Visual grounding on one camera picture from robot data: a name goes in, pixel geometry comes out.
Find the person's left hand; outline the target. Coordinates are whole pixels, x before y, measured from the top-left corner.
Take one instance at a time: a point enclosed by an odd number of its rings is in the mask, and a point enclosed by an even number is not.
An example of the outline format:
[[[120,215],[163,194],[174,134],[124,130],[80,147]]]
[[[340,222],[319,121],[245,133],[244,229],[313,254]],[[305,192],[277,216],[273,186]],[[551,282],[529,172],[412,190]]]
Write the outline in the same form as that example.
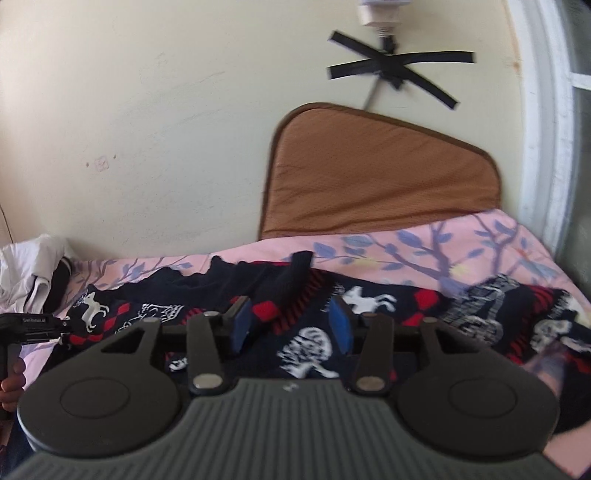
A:
[[[1,382],[0,401],[1,407],[6,412],[14,412],[26,385],[24,372],[26,364],[18,358],[12,366],[7,378]]]

